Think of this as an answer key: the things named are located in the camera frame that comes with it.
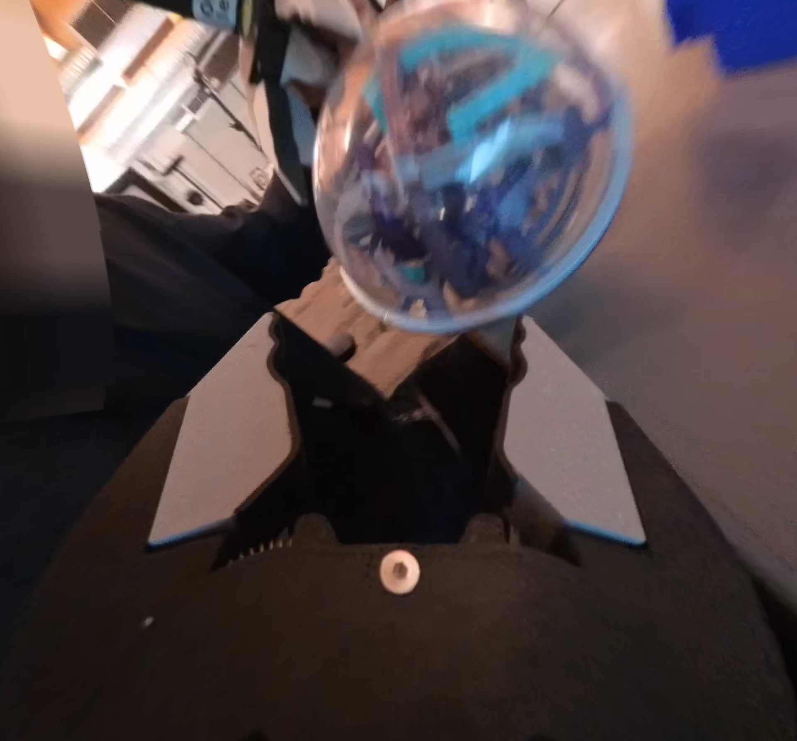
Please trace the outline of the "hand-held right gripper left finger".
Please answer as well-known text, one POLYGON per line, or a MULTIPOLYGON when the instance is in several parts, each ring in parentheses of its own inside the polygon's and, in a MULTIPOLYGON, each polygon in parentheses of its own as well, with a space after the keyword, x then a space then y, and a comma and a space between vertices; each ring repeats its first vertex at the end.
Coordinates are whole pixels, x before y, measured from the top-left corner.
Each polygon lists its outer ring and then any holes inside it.
POLYGON ((274 363, 280 320, 266 313, 189 392, 149 549, 228 531, 292 462, 293 397, 274 363))

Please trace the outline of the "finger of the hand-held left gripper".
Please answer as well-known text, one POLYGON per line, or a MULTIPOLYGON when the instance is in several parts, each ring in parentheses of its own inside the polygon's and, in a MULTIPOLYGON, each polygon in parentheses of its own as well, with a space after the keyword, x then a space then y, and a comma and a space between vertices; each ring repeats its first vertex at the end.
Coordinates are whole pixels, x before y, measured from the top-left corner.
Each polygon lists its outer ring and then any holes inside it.
POLYGON ((374 0, 274 0, 288 44, 281 81, 326 89, 377 20, 374 0))
POLYGON ((275 305, 279 348, 275 364, 291 386, 305 390, 352 386, 359 377, 391 396, 418 366, 450 345, 454 335, 389 326, 369 314, 347 289, 332 258, 313 282, 275 305))

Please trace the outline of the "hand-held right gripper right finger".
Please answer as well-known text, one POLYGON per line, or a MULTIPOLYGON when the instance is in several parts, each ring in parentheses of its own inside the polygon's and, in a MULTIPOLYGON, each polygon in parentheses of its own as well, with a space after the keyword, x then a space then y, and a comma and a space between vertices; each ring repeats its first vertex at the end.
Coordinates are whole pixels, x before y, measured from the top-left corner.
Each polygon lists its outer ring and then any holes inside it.
POLYGON ((510 389, 505 459, 573 531, 627 547, 647 543, 603 392, 530 318, 523 373, 510 389))

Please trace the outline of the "clear plastic maze ball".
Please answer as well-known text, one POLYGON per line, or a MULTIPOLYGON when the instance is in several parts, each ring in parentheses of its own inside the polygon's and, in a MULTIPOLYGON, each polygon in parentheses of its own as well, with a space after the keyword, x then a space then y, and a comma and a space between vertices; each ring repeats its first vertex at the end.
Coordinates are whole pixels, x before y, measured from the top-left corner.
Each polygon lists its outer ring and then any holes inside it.
POLYGON ((521 315, 609 228, 632 127, 619 81, 528 0, 399 1, 315 137, 315 209, 344 285, 421 333, 521 315))

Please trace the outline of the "dark clothing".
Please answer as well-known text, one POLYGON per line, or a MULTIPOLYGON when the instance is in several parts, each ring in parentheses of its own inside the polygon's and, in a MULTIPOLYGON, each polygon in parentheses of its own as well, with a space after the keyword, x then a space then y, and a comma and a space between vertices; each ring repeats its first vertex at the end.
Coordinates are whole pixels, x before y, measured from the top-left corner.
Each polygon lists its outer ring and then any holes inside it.
POLYGON ((315 210, 279 182, 256 208, 218 215, 110 193, 94 200, 114 337, 107 408, 183 397, 331 256, 315 210))

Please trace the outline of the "blue panel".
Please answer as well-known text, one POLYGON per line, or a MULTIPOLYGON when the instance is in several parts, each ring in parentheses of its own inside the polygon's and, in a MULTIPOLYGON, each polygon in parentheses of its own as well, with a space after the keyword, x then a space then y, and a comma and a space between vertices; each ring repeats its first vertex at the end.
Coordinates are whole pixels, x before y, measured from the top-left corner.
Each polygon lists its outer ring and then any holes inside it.
POLYGON ((708 38, 719 68, 738 74, 796 58, 796 0, 665 0, 676 44, 708 38))

